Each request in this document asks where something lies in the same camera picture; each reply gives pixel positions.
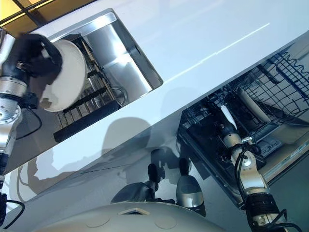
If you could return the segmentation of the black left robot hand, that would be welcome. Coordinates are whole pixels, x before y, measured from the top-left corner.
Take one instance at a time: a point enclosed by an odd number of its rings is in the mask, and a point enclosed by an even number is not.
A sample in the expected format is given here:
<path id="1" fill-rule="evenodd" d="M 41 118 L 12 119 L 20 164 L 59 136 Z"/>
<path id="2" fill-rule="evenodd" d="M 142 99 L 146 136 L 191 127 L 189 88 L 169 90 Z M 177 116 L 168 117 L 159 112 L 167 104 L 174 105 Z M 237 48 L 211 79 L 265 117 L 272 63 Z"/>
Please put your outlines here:
<path id="1" fill-rule="evenodd" d="M 62 70 L 62 55 L 45 36 L 22 34 L 2 64 L 1 75 L 26 84 L 31 77 L 47 77 L 50 85 Z"/>

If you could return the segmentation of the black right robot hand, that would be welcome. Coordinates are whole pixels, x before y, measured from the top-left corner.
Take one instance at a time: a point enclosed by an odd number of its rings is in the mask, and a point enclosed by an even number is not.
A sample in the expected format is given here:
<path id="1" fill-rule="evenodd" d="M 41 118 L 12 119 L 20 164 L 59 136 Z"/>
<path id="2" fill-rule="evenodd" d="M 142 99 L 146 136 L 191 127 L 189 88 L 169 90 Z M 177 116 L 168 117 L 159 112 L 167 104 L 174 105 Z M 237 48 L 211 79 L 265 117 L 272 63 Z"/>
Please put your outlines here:
<path id="1" fill-rule="evenodd" d="M 222 136 L 227 136 L 238 132 L 235 120 L 225 105 L 219 107 L 216 118 L 218 120 L 218 125 Z"/>

